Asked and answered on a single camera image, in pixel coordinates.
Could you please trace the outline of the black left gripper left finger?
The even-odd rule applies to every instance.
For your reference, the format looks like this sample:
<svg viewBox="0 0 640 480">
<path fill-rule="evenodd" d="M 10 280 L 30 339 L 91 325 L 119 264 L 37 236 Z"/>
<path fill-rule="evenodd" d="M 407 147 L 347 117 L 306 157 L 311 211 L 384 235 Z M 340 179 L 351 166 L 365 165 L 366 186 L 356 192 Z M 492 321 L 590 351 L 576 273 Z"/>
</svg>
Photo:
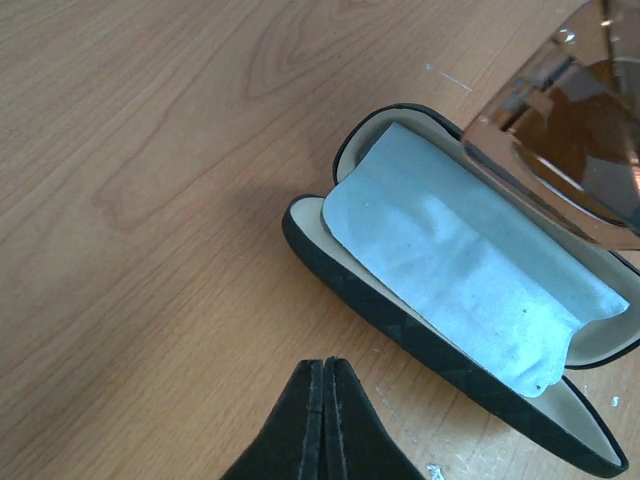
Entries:
<svg viewBox="0 0 640 480">
<path fill-rule="evenodd" d="M 263 427 L 224 479 L 317 479 L 323 432 L 323 362 L 298 363 Z"/>
</svg>

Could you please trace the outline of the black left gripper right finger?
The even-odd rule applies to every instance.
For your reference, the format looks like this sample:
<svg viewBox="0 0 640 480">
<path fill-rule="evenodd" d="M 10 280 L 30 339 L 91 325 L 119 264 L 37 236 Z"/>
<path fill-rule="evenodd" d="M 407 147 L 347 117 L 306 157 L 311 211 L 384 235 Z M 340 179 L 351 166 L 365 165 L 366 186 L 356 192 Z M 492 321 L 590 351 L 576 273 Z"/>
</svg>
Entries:
<svg viewBox="0 0 640 480">
<path fill-rule="evenodd" d="M 422 477 L 386 431 L 347 360 L 325 362 L 323 399 L 324 479 Z"/>
</svg>

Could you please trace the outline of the black checkered glasses case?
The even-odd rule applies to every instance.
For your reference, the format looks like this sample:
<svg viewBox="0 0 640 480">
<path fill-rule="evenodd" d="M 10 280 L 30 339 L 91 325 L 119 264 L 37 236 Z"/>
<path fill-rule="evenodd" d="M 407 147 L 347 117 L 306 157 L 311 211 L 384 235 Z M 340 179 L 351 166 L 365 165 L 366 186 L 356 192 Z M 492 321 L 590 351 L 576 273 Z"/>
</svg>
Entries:
<svg viewBox="0 0 640 480">
<path fill-rule="evenodd" d="M 576 335 L 560 380 L 542 395 L 521 396 L 482 369 L 367 272 L 328 230 L 322 216 L 326 197 L 393 123 L 436 145 L 599 278 L 631 294 L 631 309 L 622 319 L 612 326 L 590 327 Z M 473 402 L 578 469 L 601 478 L 615 477 L 627 469 L 627 459 L 606 423 L 565 373 L 606 365 L 638 347 L 639 271 L 625 259 L 625 251 L 587 243 L 522 204 L 468 158 L 462 136 L 457 126 L 421 105 L 396 104 L 371 113 L 338 150 L 333 163 L 333 189 L 324 197 L 296 198 L 282 221 L 284 235 L 307 268 L 349 307 Z"/>
</svg>

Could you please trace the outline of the light blue cleaning cloth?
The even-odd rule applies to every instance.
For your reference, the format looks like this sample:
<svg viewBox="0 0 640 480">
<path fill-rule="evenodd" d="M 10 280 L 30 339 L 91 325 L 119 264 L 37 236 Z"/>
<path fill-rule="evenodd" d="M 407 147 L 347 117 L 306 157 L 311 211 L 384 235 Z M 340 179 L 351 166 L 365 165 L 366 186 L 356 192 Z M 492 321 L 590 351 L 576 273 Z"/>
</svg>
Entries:
<svg viewBox="0 0 640 480">
<path fill-rule="evenodd" d="M 326 197 L 322 216 L 367 272 L 524 397 L 560 380 L 577 334 L 631 309 L 630 293 L 398 123 Z"/>
</svg>

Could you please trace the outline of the brown translucent sunglasses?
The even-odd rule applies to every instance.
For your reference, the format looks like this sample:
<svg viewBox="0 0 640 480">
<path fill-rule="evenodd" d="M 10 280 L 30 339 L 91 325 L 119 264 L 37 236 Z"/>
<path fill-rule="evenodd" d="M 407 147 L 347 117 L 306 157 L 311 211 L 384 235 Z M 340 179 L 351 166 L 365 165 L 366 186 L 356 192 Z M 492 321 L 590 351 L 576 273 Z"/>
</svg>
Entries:
<svg viewBox="0 0 640 480">
<path fill-rule="evenodd" d="M 461 139 L 504 190 L 575 237 L 639 248 L 639 4 L 587 1 Z"/>
</svg>

